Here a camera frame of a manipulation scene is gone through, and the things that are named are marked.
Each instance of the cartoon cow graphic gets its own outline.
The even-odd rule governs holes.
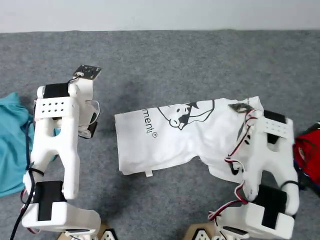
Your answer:
[[[215,101],[198,101],[158,107],[160,113],[173,128],[184,129],[193,122],[204,122],[215,109]]]

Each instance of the red cloth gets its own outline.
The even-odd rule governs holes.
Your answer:
[[[301,170],[320,185],[320,124],[311,128],[312,131],[295,139],[293,155]]]

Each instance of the white wall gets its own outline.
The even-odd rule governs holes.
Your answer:
[[[2,0],[0,33],[320,29],[320,0]]]

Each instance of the teal cloth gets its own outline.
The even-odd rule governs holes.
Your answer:
[[[21,191],[26,173],[26,125],[33,117],[21,105],[16,92],[0,98],[0,197]],[[29,151],[34,126],[29,127]]]

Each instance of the gray carpet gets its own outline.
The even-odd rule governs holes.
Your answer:
[[[320,119],[320,31],[134,31],[0,34],[0,98],[18,92],[32,109],[37,87],[70,79],[80,64],[99,66],[94,99],[101,117],[91,140],[79,139],[80,191],[72,204],[94,209],[120,240],[179,240],[192,223],[234,199],[234,184],[197,158],[154,172],[118,169],[114,114],[218,98],[259,96],[292,118],[296,133]],[[62,179],[60,161],[46,179]],[[320,234],[319,199],[301,192],[294,240]],[[1,239],[20,210],[19,194],[0,198]],[[19,227],[17,240],[54,240]]]

